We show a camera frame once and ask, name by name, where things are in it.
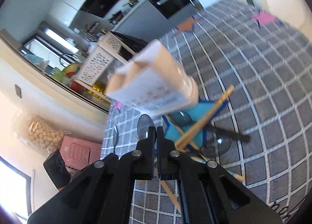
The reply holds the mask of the wooden chopstick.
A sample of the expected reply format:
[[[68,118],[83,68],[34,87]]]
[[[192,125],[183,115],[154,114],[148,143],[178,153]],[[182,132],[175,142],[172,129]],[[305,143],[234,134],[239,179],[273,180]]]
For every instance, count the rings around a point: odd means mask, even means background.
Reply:
[[[177,129],[177,131],[181,135],[184,135],[184,131],[174,123],[174,121],[169,117],[169,115],[165,115],[165,117],[166,117],[166,119],[168,121],[170,121],[173,124],[173,126]],[[192,148],[195,149],[199,153],[199,155],[201,156],[202,160],[210,161],[210,158],[205,157],[202,154],[202,151],[200,150],[200,148],[192,140],[189,143],[192,146]],[[229,173],[232,174],[232,176],[234,176],[234,178],[236,178],[239,182],[244,182],[245,181],[245,177],[244,176],[241,176],[239,174],[236,174],[236,173],[233,173],[233,172],[230,172],[230,171],[229,171]]]
[[[217,110],[223,105],[225,100],[233,93],[234,86],[230,85],[225,93],[217,100],[215,105],[199,120],[197,121],[186,133],[184,133],[179,140],[176,141],[176,148],[183,149],[192,139],[198,134],[199,131],[212,119]]]

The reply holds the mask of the dark transparent spoon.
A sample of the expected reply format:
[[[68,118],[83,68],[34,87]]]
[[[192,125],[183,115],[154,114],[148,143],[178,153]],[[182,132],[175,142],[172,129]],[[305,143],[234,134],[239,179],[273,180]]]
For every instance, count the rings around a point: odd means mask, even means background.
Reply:
[[[205,157],[215,158],[225,154],[231,145],[232,140],[229,137],[211,138],[201,147],[201,151]]]

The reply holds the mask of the white plastic utensil holder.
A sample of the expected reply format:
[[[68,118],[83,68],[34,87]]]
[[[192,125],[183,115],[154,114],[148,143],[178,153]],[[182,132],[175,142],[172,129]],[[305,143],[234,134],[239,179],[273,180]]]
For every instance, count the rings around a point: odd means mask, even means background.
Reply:
[[[194,79],[158,39],[114,71],[105,95],[150,116],[194,107],[199,99]]]

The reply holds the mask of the kitchen faucet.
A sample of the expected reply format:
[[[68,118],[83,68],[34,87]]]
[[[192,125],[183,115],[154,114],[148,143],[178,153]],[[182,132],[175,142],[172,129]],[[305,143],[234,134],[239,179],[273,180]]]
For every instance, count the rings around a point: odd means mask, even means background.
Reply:
[[[68,53],[63,53],[60,57],[59,57],[59,63],[63,66],[63,67],[67,67],[70,64],[76,63],[77,62],[77,58],[75,55],[73,54],[68,54]]]

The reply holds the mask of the pink plastic stool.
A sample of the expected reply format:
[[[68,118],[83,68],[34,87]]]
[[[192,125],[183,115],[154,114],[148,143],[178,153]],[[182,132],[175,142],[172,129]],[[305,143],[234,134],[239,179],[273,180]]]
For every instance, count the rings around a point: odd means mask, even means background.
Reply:
[[[82,170],[100,159],[101,149],[101,144],[66,135],[60,146],[60,154],[67,167]]]

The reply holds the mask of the bag of round nuts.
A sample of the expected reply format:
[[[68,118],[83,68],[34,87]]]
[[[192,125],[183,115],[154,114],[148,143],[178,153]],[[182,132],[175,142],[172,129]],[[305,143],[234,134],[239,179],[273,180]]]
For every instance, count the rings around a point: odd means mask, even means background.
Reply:
[[[29,122],[25,139],[39,153],[49,155],[59,149],[64,136],[64,131],[56,129],[40,117],[35,117]]]

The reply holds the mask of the grey checked tablecloth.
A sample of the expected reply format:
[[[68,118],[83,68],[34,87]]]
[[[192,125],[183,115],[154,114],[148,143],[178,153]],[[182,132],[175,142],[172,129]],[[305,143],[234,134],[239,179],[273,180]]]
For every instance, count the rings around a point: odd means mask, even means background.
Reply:
[[[199,100],[234,92],[212,124],[250,136],[214,161],[283,223],[311,223],[311,42],[262,8],[218,1],[191,17],[189,31],[159,42],[191,76]]]

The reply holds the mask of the white perforated storage rack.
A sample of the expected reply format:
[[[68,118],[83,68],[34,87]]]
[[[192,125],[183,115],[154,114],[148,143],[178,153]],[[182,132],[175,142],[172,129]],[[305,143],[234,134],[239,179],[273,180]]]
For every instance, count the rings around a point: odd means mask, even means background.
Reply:
[[[124,48],[130,58],[126,59],[120,55],[120,51]],[[108,66],[118,60],[123,65],[135,56],[136,53],[127,46],[120,38],[109,32],[104,35],[94,47],[93,51],[88,55],[85,62],[80,67],[76,78],[87,85],[93,85]]]

